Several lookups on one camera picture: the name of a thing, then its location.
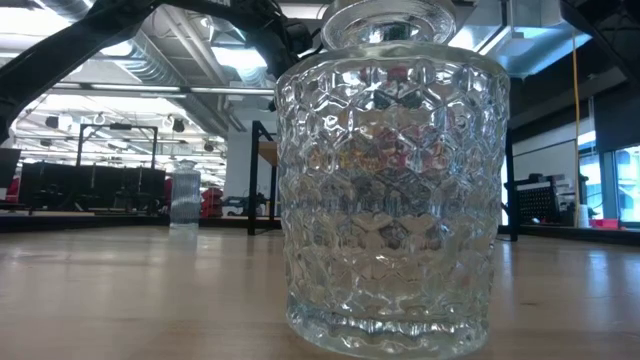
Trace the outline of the clear honeycomb wide-rim vase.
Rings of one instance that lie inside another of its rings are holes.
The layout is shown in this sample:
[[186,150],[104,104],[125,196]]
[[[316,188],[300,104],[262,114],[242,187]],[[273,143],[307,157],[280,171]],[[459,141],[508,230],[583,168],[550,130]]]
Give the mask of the clear honeycomb wide-rim vase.
[[335,0],[276,86],[290,327],[358,357],[489,333],[510,81],[453,47],[452,0]]

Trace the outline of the clear tall ribbed glass vase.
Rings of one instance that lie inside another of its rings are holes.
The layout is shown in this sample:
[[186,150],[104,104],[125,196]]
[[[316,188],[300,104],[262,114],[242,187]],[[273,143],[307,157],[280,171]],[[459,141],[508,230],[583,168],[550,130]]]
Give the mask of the clear tall ribbed glass vase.
[[170,227],[195,232],[199,228],[201,211],[201,173],[196,162],[181,160],[172,173]]

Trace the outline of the red tool cabinet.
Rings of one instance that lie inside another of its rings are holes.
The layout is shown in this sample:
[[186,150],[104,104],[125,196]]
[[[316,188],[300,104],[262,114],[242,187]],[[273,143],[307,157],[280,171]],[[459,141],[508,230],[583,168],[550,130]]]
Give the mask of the red tool cabinet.
[[220,218],[223,216],[223,192],[216,187],[207,188],[201,193],[201,217]]

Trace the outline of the long ceiling light strip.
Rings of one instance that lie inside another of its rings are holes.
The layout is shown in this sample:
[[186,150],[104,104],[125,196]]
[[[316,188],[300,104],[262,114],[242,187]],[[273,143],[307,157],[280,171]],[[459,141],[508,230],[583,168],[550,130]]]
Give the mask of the long ceiling light strip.
[[212,95],[238,95],[238,96],[273,96],[275,91],[269,88],[248,87],[194,87],[186,85],[144,85],[144,84],[107,84],[88,82],[60,82],[51,87],[52,90],[69,91],[98,91],[135,94],[160,94],[186,95],[186,94],[212,94]]

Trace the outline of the black pegboard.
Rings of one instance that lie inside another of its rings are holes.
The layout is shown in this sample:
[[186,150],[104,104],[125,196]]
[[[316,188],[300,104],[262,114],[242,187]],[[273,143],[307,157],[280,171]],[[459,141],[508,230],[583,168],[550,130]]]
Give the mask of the black pegboard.
[[554,180],[521,180],[515,183],[515,189],[521,225],[560,223],[560,205]]

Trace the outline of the black workbench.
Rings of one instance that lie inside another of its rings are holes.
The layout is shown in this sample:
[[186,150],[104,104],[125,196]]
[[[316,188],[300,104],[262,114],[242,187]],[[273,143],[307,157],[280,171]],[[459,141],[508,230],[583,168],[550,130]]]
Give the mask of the black workbench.
[[22,167],[19,202],[33,210],[153,213],[165,200],[166,172],[145,167]]

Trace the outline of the silver corrugated air duct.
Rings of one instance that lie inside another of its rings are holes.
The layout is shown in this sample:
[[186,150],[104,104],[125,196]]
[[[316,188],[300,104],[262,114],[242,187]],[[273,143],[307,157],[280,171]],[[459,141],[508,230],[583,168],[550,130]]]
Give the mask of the silver corrugated air duct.
[[[186,79],[174,68],[147,35],[139,30],[128,41],[132,46],[133,60],[123,67],[143,85],[186,86]],[[184,97],[170,98],[183,108],[187,115],[205,132],[227,138],[229,130],[235,130],[235,123],[223,107],[220,95],[186,94]]]

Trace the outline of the black metal gantry frame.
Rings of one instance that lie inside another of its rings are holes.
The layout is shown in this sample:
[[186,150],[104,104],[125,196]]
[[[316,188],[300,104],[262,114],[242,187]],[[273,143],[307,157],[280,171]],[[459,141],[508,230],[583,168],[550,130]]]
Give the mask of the black metal gantry frame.
[[85,136],[84,131],[87,128],[94,128],[95,130],[101,130],[103,128],[109,128],[114,131],[132,131],[134,129],[137,130],[150,130],[153,132],[153,140],[152,140],[152,152],[151,152],[151,162],[150,168],[156,168],[156,152],[157,152],[157,144],[158,144],[158,133],[159,129],[157,126],[148,126],[148,125],[131,125],[124,123],[112,123],[109,125],[97,125],[97,124],[80,124],[79,136],[78,136],[78,144],[76,151],[76,163],[75,166],[81,166],[82,162],[82,153],[83,153],[83,145],[86,140],[88,140],[92,135]]

